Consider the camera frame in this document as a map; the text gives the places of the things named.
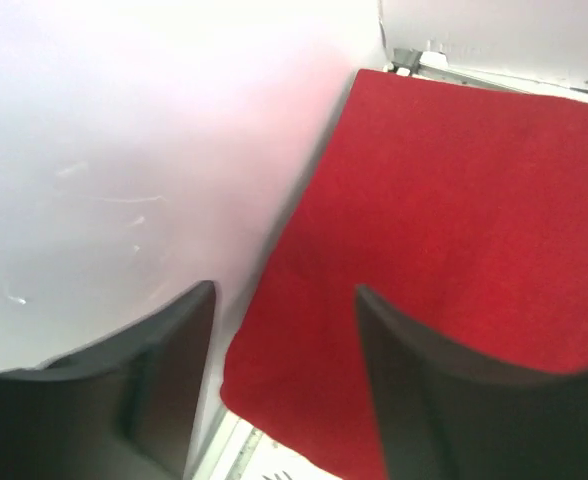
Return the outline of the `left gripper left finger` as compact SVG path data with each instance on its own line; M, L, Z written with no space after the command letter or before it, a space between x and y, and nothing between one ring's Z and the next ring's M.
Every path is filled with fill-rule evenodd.
M180 479L216 305L197 283L42 369L0 372L0 479Z

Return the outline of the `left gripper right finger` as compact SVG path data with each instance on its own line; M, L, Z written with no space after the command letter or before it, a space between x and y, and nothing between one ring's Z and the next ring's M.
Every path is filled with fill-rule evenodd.
M474 351L366 286L358 329L390 479L588 479L588 369Z

